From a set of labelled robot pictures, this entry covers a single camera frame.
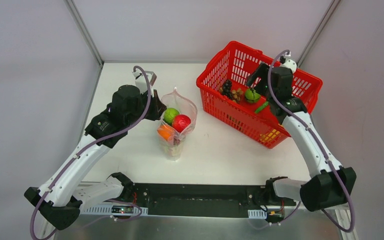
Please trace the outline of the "light green round fruit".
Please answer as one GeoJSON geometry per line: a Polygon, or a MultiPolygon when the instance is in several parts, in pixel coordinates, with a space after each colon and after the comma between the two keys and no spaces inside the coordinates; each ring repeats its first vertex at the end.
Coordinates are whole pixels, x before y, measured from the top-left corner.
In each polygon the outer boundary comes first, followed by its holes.
{"type": "Polygon", "coordinates": [[[169,107],[165,110],[163,114],[163,121],[171,126],[175,117],[179,114],[180,112],[177,109],[169,107]]]}

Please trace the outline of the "green mangosteen fruit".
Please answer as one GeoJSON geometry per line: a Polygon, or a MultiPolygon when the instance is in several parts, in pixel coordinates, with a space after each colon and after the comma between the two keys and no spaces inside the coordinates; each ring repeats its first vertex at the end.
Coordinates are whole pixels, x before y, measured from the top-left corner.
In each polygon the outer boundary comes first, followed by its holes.
{"type": "Polygon", "coordinates": [[[255,104],[260,100],[261,95],[259,93],[257,93],[254,88],[248,88],[244,92],[244,98],[246,99],[246,101],[248,103],[255,104]]]}

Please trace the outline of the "orange fruit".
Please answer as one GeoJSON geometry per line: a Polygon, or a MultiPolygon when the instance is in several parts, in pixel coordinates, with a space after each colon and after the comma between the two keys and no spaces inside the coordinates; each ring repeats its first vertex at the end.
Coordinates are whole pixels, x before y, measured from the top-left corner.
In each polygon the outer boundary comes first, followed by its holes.
{"type": "Polygon", "coordinates": [[[167,142],[170,141],[170,139],[173,138],[176,131],[170,126],[166,124],[161,124],[158,129],[157,133],[167,142]]]}

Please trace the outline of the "clear zip top bag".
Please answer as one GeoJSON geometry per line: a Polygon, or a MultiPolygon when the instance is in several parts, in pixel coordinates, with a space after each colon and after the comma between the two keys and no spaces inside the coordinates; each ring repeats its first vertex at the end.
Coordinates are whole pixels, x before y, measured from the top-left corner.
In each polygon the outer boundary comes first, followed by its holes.
{"type": "Polygon", "coordinates": [[[166,109],[156,129],[158,141],[165,157],[176,161],[182,154],[187,135],[195,129],[198,109],[176,87],[164,95],[161,101],[166,109]]]}

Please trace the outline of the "red apple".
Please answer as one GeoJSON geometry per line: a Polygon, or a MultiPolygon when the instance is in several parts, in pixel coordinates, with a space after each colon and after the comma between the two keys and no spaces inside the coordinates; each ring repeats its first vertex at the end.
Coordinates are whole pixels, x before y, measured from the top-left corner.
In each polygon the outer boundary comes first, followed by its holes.
{"type": "Polygon", "coordinates": [[[184,131],[190,124],[191,124],[191,119],[185,115],[185,114],[179,114],[174,118],[174,121],[172,123],[172,127],[178,132],[181,133],[184,131]]]}

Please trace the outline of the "dark grape bunch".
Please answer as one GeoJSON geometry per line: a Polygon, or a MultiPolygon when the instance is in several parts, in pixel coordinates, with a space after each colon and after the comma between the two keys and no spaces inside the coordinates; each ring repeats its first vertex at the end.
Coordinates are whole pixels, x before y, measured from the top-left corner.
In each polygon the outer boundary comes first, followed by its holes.
{"type": "Polygon", "coordinates": [[[227,79],[222,87],[220,88],[220,93],[222,96],[226,96],[227,98],[229,98],[230,100],[232,100],[234,97],[233,97],[233,93],[232,93],[232,82],[231,80],[227,79]]]}

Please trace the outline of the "green lettuce leaf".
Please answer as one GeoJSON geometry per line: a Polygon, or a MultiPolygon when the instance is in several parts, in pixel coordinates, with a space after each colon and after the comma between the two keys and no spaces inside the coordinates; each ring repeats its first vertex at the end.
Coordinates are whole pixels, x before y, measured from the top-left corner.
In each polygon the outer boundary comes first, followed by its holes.
{"type": "Polygon", "coordinates": [[[168,142],[162,144],[162,149],[168,160],[176,161],[180,158],[183,151],[184,142],[175,140],[174,145],[169,145],[168,142]]]}

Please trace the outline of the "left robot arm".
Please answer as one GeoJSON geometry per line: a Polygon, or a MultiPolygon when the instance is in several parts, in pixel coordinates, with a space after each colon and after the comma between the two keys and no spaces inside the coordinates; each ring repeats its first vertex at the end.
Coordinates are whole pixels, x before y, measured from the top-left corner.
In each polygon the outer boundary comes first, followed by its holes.
{"type": "Polygon", "coordinates": [[[58,171],[40,187],[29,187],[24,197],[38,206],[41,215],[61,231],[72,225],[80,213],[110,199],[127,202],[133,195],[133,182],[121,172],[104,181],[79,188],[92,167],[128,134],[135,122],[157,121],[167,107],[158,92],[141,91],[122,85],[112,95],[106,109],[92,118],[77,147],[58,171]]]}

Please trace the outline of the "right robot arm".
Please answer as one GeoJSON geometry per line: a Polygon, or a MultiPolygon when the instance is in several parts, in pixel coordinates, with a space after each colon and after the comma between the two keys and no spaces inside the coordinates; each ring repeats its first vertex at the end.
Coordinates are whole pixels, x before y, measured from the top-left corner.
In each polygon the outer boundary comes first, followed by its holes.
{"type": "Polygon", "coordinates": [[[292,199],[311,212],[350,204],[357,175],[352,167],[343,167],[320,139],[307,107],[293,96],[293,79],[293,70],[286,64],[270,67],[263,62],[246,80],[248,87],[255,84],[253,90],[268,101],[270,112],[293,139],[310,175],[307,182],[287,177],[270,179],[264,200],[276,205],[283,198],[292,199]]]}

